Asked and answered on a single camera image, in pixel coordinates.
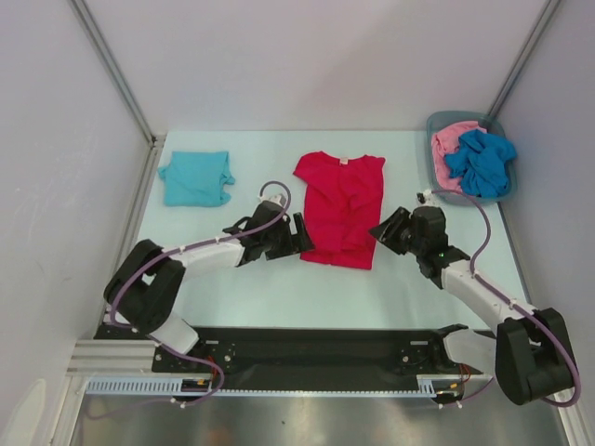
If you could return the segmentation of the red t-shirt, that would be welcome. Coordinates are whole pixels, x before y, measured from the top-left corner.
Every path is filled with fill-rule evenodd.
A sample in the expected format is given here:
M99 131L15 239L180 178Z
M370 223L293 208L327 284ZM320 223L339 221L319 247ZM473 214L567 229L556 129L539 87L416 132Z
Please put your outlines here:
M348 269L373 267L376 241L369 230L380 222L386 159L372 155L336 158L310 152L294 176L306 185L304 222L314 249L306 262Z

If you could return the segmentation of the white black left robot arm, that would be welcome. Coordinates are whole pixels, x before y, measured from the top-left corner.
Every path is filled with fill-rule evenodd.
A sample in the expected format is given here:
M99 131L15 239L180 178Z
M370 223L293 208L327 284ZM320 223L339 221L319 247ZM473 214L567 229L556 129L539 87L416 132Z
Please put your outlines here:
M183 370L199 369L205 348L196 330L173 310L179 288L194 276L239 268L261 257L273 260L313 250L303 215L287 215L282 199L262 201L252 216L213 239L170 250L149 239L137 243L103 292L114 320L172 349Z

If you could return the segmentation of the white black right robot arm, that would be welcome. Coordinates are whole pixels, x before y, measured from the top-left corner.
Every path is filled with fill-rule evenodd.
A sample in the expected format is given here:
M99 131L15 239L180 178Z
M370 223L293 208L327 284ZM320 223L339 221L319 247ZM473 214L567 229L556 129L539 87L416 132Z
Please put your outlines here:
M512 299L477 270L475 257L453 246L441 208L398 208L370 235L397 255L411 254L420 273L464 303L490 329L443 329L429 349L430 365L450 373L459 364L492 376L517 405L543 400L559 408L575 405L581 381L566 324L553 308L538 309Z

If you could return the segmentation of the dark blue t-shirt in basket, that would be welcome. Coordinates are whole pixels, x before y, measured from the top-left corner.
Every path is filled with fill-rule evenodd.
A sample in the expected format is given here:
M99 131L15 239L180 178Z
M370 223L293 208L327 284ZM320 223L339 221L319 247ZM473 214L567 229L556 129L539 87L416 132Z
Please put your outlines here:
M475 129L458 138L458 149L443 159L450 178L458 179L461 190L470 196L496 199L509 193L507 165L517 156L505 138Z

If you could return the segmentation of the folded light blue t-shirt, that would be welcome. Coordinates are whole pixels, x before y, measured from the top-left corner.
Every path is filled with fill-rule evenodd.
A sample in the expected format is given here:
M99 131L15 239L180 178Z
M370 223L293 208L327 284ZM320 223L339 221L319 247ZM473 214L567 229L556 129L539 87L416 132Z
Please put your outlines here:
M231 200L225 188L235 183L227 151L173 151L157 175L167 207L220 207Z

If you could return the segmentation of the grey plastic laundry basket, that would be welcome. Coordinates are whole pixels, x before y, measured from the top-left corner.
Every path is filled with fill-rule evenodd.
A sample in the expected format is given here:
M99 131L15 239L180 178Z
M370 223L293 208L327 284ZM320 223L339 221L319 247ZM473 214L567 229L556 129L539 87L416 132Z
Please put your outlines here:
M517 152L498 120L473 111L437 111L426 122L430 180L448 190L443 199L468 205L460 194L480 203L497 203L517 187Z

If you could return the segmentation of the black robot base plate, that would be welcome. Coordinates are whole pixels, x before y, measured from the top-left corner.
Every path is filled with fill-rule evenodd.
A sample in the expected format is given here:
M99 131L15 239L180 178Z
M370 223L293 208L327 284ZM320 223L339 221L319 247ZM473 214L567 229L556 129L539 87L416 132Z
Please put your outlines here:
M257 366L378 366L397 374L479 374L470 362L449 359L443 346L458 324L442 329L281 329L197 327L190 356L215 363L225 378Z

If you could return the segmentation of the aluminium frame rail front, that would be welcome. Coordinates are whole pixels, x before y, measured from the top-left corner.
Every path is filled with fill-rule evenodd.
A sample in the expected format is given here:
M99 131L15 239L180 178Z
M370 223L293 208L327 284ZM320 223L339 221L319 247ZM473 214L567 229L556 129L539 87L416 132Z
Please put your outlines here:
M67 367L71 376L143 376L152 373L155 344L143 340L79 340Z

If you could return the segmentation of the aluminium frame post right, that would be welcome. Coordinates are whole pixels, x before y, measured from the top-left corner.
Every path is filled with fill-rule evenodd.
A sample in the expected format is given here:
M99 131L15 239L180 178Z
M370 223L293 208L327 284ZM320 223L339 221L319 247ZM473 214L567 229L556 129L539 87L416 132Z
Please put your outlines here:
M563 0L547 0L544 2L534 24L523 40L521 48L512 62L502 86L499 88L495 99L488 109L487 114L489 116L497 118L502 112L515 86L520 81L524 70L528 67L531 57L535 54L549 26L553 23L564 4L565 1Z

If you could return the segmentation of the aluminium frame post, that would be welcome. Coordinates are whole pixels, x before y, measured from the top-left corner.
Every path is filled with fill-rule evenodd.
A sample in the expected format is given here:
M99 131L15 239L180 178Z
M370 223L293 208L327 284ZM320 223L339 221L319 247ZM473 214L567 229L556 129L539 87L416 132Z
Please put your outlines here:
M563 0L547 0L544 2L534 24L523 40L521 48L512 62L502 86L499 88L495 99L488 109L487 114L489 116L497 118L502 112L515 86L520 81L524 70L528 67L531 57L535 54L549 26L553 23L564 4L565 1Z
M139 102L87 1L68 0L67 4L86 34L99 62L108 74L116 93L122 100L136 128L145 142L152 147L156 136L151 131L148 120L139 106Z

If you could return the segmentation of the aluminium frame post left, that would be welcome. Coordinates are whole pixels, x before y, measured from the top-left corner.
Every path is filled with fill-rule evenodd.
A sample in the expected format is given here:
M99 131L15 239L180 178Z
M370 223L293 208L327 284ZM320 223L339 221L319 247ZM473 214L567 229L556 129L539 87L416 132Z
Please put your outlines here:
M152 147L156 136L151 131L148 120L139 106L139 102L87 1L68 0L67 4L86 34L99 62L108 74L116 93L122 100L136 128L145 142Z

